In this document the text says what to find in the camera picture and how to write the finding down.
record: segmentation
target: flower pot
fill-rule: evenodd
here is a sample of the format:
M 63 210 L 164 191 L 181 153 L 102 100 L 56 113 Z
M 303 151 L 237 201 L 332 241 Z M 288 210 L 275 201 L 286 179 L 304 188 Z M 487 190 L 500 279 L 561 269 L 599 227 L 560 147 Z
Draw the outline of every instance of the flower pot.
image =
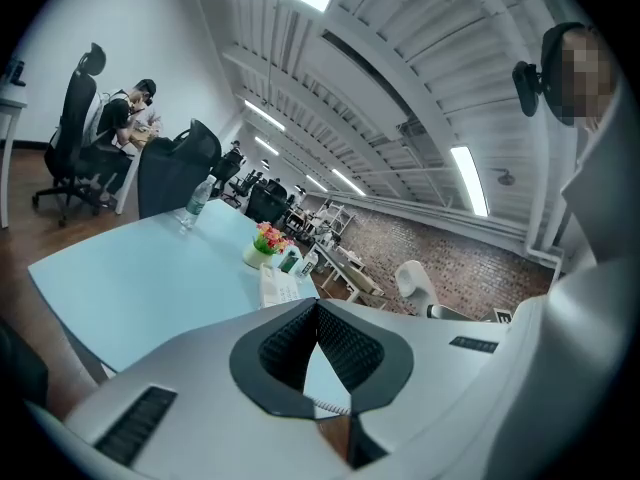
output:
M 242 254 L 242 260 L 253 268 L 260 268 L 263 263 L 270 263 L 271 256 L 260 252 L 253 246 L 253 243 L 249 244 Z

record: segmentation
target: ceiling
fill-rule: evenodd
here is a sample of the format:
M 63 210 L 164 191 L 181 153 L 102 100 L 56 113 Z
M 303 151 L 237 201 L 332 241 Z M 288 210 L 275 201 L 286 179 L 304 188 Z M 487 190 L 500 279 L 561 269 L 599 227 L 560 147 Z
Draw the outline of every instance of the ceiling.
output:
M 544 112 L 525 117 L 511 80 L 517 60 L 539 59 L 554 24 L 544 0 L 332 0 L 324 14 L 295 0 L 201 3 L 236 96 L 286 131 L 252 113 L 247 123 L 303 172 L 351 196 L 336 168 L 369 201 L 551 245 L 575 133 Z M 470 211 L 455 145 L 474 157 L 486 219 Z M 504 169 L 511 186 L 498 182 Z

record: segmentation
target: plastic bottle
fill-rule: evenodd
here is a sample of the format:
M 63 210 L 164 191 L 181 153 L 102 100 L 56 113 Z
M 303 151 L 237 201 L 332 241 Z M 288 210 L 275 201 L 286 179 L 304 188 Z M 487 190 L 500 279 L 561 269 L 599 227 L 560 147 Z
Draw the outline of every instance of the plastic bottle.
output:
M 296 270 L 296 277 L 298 277 L 298 279 L 300 280 L 304 279 L 317 264 L 318 255 L 315 252 L 311 251 L 304 257 L 300 266 L 298 267 L 298 270 Z
M 198 215 L 200 215 L 202 208 L 207 204 L 211 196 L 211 189 L 215 182 L 215 177 L 209 174 L 207 179 L 200 183 L 193 191 L 193 195 L 191 199 L 189 199 L 187 207 L 184 209 L 184 215 L 181 220 L 183 231 L 193 228 L 196 220 L 198 220 Z

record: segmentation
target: wooden floor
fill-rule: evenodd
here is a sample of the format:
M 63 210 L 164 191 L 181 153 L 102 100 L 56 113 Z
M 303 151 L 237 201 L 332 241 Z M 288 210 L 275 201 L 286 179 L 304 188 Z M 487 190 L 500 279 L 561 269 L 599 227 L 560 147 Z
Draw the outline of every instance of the wooden floor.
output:
M 43 156 L 41 151 L 14 149 L 11 158 L 9 228 L 0 231 L 0 265 L 3 268 L 0 316 L 46 362 L 49 368 L 47 408 L 59 419 L 64 419 L 78 402 L 97 389 L 97 385 L 38 293 L 27 267 L 65 247 L 138 220 L 137 191 L 134 183 L 120 216 L 103 211 L 94 217 L 86 205 L 79 205 L 76 212 L 71 213 L 67 226 L 60 228 L 56 196 L 42 197 L 38 210 L 31 204 L 31 196 L 36 191 L 51 186 Z M 315 273 L 313 277 L 318 285 L 325 279 Z M 331 292 L 338 298 L 348 296 L 346 285 L 340 281 L 331 286 Z M 348 422 L 340 419 L 334 424 L 320 425 L 320 429 L 344 456 Z

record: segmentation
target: brick wall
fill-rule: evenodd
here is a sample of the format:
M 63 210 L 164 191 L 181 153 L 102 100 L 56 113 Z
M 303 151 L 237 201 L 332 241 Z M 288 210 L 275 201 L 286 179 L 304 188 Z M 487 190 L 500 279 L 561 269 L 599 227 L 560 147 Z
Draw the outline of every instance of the brick wall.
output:
M 308 196 L 302 207 L 315 211 L 323 201 Z M 345 210 L 355 218 L 341 245 L 362 258 L 365 272 L 392 299 L 390 311 L 415 313 L 399 295 L 394 278 L 408 260 L 422 263 L 441 304 L 472 318 L 482 318 L 492 308 L 514 310 L 549 289 L 552 270 L 511 252 L 393 215 L 350 205 Z

